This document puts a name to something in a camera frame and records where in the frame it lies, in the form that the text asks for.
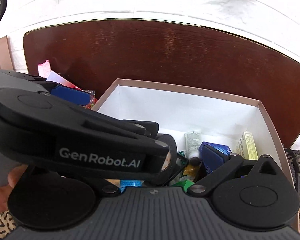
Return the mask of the person's left hand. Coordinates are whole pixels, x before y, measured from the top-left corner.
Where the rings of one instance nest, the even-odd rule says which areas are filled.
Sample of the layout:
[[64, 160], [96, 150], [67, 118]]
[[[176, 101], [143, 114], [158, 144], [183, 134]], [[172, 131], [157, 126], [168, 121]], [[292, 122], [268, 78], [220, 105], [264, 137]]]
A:
[[19, 179], [27, 169], [27, 167], [28, 167], [27, 165], [22, 164], [20, 166], [13, 168], [9, 172], [7, 177], [8, 184], [0, 187], [0, 213], [6, 212], [8, 210], [7, 207], [8, 198], [13, 188], [15, 187], [15, 185], [17, 184], [17, 182], [19, 181]]

